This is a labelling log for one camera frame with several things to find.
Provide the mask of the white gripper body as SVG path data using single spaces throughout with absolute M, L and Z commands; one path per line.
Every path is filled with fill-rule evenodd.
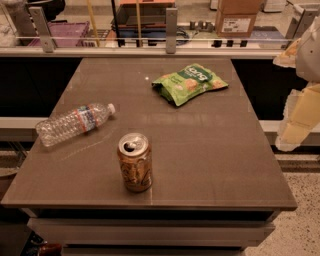
M 320 17 L 314 19 L 298 43 L 296 73 L 309 82 L 320 82 Z

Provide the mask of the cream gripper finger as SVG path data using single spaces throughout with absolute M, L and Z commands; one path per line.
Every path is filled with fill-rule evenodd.
M 319 123 L 320 84 L 308 83 L 302 91 L 293 89 L 287 97 L 283 120 L 277 131 L 277 149 L 293 151 Z
M 274 58 L 273 64 L 283 68 L 295 68 L 298 46 L 301 39 L 295 40 L 285 51 Z

